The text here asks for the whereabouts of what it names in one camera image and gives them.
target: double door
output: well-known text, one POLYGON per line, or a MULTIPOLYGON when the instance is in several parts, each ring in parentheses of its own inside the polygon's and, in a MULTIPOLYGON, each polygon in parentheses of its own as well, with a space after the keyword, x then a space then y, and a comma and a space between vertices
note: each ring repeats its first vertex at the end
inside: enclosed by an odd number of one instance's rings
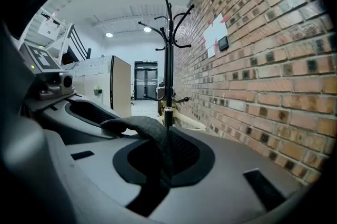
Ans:
POLYGON ((144 100, 144 95, 148 95, 152 98, 157 96, 157 68, 153 69, 139 69, 135 70, 135 99, 144 100))

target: doorway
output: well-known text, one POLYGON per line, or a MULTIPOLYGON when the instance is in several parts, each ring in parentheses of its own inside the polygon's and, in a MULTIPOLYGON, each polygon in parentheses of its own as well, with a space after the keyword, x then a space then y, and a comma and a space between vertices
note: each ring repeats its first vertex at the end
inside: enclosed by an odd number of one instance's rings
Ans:
POLYGON ((134 90, 135 100, 146 100, 147 94, 152 98, 157 97, 158 63, 135 62, 134 90))

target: black metal coat rack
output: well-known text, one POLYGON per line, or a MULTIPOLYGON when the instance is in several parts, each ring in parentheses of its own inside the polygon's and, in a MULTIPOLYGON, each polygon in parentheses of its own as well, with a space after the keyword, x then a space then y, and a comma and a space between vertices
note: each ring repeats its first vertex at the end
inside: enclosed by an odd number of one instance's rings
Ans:
POLYGON ((176 100, 174 98, 175 94, 173 93, 173 47, 174 45, 178 48, 187 48, 187 47, 192 46, 192 45, 182 45, 182 46, 178 45, 177 40, 175 39, 175 34, 179 26, 181 25, 182 21, 184 21, 186 16, 191 13, 191 10, 194 8, 194 5, 191 4, 191 6, 186 11, 186 13, 179 13, 179 14, 176 14, 174 17, 172 17, 172 5, 171 3, 168 2, 168 0, 165 0, 165 2, 166 2, 166 7, 167 7, 167 13, 169 16, 168 17, 159 16, 159 17, 156 17, 155 19, 164 18, 166 20, 166 23, 168 24, 168 30, 167 30, 168 36, 165 33, 164 27, 161 27, 160 30, 158 30, 154 27, 151 27, 149 25, 142 23, 141 21, 139 21, 138 24, 154 30, 164 39, 164 42, 165 42, 165 46, 163 48, 156 48, 156 51, 162 51, 162 50, 165 51, 165 70, 164 70, 165 93, 164 93, 164 96, 161 97, 160 99, 156 99, 156 98, 149 97, 145 94, 144 98, 159 101, 166 97, 165 126, 169 128, 173 124, 172 102, 182 103, 184 101, 189 101, 188 97, 185 97, 180 100, 176 100), (174 26, 174 22, 176 18, 179 16, 182 16, 182 18, 179 20, 177 26, 174 26))

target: floor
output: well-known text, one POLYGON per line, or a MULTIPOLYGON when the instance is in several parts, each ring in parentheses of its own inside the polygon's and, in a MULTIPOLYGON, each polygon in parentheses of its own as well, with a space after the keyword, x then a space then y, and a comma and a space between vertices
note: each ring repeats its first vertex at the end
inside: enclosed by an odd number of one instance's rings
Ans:
MULTIPOLYGON (((147 116, 157 118, 157 102, 154 100, 133 100, 134 105, 131 105, 132 116, 147 116)), ((127 129, 123 134, 135 135, 134 130, 127 129)))

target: gray cloth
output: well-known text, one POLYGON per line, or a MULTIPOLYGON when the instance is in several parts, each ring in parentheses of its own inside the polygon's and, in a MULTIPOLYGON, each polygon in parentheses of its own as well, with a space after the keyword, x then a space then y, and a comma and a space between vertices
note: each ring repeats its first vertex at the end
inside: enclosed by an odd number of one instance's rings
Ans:
POLYGON ((154 139, 163 157, 164 171, 171 178, 173 164, 170 138, 167 129, 158 120, 145 116, 116 118, 102 122, 101 127, 110 131, 128 128, 135 130, 142 138, 154 139))

